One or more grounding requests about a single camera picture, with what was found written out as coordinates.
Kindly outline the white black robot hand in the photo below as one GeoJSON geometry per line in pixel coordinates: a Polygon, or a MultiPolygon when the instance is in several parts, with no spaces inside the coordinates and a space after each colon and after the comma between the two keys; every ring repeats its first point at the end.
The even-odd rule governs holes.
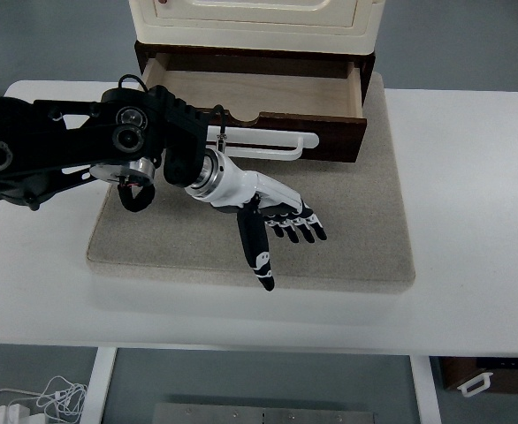
{"type": "Polygon", "coordinates": [[[327,236],[320,220],[298,194],[287,185],[262,173],[242,170],[225,154],[208,149],[205,160],[211,165],[202,201],[218,210],[236,214],[240,240],[248,266],[268,292],[275,287],[270,265],[266,229],[279,238],[309,243],[327,236]]]}

